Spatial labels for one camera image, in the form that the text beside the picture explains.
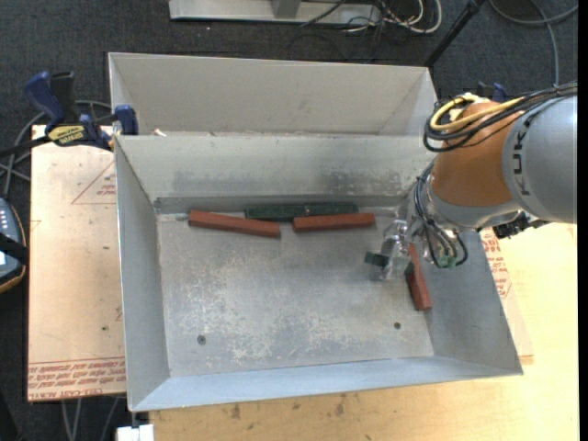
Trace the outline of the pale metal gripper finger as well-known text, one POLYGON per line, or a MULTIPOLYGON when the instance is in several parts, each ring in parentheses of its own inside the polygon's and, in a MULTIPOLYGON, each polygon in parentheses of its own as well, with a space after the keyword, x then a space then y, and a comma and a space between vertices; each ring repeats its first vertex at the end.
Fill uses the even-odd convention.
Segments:
POLYGON ((386 238, 381 247, 380 253, 387 257, 389 260, 394 260, 404 256, 404 242, 398 236, 390 236, 386 238))
POLYGON ((392 258, 385 266, 372 266, 369 278, 375 281, 403 281, 408 265, 408 259, 392 258))

